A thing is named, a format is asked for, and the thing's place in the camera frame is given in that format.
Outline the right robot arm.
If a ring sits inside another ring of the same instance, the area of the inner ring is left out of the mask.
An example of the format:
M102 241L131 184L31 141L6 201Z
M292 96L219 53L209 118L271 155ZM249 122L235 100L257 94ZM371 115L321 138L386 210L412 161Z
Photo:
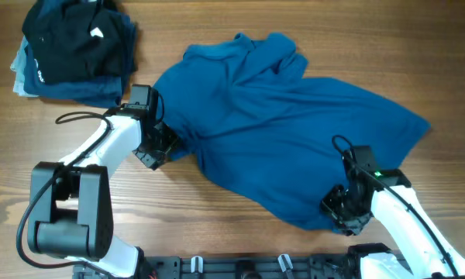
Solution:
M360 245L348 253L348 271L359 278L465 278L465 258L446 240L420 205L399 170L382 170L368 146L340 150L348 186L336 185L320 209L346 236L356 236L371 219L398 246L400 263L386 246Z

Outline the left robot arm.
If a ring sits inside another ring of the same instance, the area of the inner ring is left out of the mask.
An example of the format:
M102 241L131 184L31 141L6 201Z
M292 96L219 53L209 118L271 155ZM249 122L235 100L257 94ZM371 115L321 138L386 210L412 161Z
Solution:
M103 114L70 112L55 122L83 119L101 124L73 153L33 168L16 249L40 269L72 267L74 278L155 278L143 250L114 234L109 180L131 154L152 170L167 162L179 139L164 123L164 99L135 84L127 103Z

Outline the blue t-shirt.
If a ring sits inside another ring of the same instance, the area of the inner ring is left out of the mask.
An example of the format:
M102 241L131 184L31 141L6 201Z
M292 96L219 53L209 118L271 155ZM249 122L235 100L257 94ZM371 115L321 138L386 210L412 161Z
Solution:
M155 88L164 122L214 184L301 229L333 229L321 200L346 175L335 135L369 146L379 166L398 167L429 131L420 115L333 77L306 77L293 40L238 34L191 45Z

